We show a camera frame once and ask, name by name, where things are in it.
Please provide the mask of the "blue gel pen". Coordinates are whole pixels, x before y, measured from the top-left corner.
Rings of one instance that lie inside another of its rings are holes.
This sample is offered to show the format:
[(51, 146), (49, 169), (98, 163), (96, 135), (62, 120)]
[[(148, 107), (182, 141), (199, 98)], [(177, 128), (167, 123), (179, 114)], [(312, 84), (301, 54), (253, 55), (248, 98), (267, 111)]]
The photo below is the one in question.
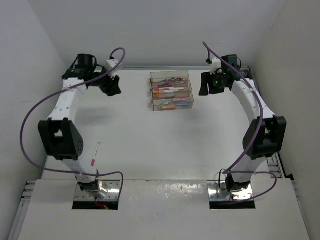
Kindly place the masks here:
[(184, 78), (181, 78), (181, 77), (172, 77), (172, 78), (169, 78), (168, 81), (183, 81)]

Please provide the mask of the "white pen pink cap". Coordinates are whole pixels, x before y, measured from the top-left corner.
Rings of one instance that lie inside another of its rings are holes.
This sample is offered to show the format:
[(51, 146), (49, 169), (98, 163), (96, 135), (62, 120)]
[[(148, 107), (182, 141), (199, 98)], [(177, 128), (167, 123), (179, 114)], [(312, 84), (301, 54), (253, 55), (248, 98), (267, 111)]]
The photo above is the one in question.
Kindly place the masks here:
[(169, 92), (169, 91), (184, 91), (184, 87), (159, 87), (159, 88), (154, 88), (152, 91), (153, 92)]

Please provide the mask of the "pink correction tape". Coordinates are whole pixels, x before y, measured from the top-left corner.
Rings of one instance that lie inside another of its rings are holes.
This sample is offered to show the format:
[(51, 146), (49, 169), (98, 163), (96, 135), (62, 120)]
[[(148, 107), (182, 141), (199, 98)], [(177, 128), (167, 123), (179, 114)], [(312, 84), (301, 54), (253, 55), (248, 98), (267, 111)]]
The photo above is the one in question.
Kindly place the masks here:
[(184, 103), (187, 102), (188, 100), (186, 98), (173, 98), (171, 100), (173, 103), (177, 104), (177, 103)]

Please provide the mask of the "blue correction tape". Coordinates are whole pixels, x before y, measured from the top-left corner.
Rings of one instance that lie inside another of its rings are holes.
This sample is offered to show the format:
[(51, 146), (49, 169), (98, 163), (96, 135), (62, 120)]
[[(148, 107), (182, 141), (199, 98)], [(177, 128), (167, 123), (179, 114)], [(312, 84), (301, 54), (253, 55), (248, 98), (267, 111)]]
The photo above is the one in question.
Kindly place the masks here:
[(175, 103), (177, 106), (181, 106), (181, 107), (189, 107), (190, 103), (187, 101), (182, 101), (182, 102), (176, 102)]

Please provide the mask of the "white pen orange cap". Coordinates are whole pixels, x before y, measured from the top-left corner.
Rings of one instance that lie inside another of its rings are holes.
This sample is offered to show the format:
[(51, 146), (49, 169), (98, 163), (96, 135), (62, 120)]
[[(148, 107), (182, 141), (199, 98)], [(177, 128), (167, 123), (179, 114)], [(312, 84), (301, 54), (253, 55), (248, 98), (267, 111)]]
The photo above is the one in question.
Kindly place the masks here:
[(156, 99), (166, 99), (166, 98), (173, 98), (175, 94), (173, 92), (160, 92), (160, 93), (154, 93), (152, 96)]

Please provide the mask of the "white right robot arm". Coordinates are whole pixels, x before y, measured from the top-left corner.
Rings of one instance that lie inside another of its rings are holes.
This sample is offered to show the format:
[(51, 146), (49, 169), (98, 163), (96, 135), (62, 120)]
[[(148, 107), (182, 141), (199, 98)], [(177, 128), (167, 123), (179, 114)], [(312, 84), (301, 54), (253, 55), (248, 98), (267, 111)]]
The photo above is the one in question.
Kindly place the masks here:
[(199, 96), (230, 90), (241, 104), (249, 122), (242, 140), (242, 154), (223, 172), (226, 176), (224, 190), (237, 192), (249, 186), (252, 176), (267, 158), (280, 152), (287, 120), (277, 116), (267, 106), (256, 88), (251, 71), (241, 70), (241, 61), (237, 55), (208, 57), (206, 63), (210, 70), (201, 74)]

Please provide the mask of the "pink cap pen under arm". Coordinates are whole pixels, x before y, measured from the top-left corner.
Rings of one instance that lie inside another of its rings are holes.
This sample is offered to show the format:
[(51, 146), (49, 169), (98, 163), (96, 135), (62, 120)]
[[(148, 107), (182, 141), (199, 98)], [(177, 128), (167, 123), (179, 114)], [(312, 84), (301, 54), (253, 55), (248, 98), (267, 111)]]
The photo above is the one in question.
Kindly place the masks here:
[(96, 144), (96, 148), (95, 148), (95, 151), (94, 151), (92, 160), (91, 160), (91, 166), (92, 166), (92, 167), (95, 166), (99, 147), (100, 147), (100, 142), (98, 142), (98, 143)]

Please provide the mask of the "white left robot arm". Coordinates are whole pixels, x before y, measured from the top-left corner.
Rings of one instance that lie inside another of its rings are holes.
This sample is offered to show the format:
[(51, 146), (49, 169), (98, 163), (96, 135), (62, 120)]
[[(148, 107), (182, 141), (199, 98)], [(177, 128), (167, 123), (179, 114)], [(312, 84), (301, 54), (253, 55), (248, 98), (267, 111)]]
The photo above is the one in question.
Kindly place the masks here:
[(62, 76), (63, 92), (52, 113), (38, 123), (39, 134), (48, 156), (63, 162), (75, 175), (80, 190), (95, 199), (108, 194), (107, 185), (97, 176), (91, 158), (84, 158), (84, 140), (75, 119), (81, 99), (89, 87), (98, 87), (107, 96), (119, 95), (120, 78), (113, 71), (120, 63), (110, 57), (104, 66), (91, 54), (78, 54)]

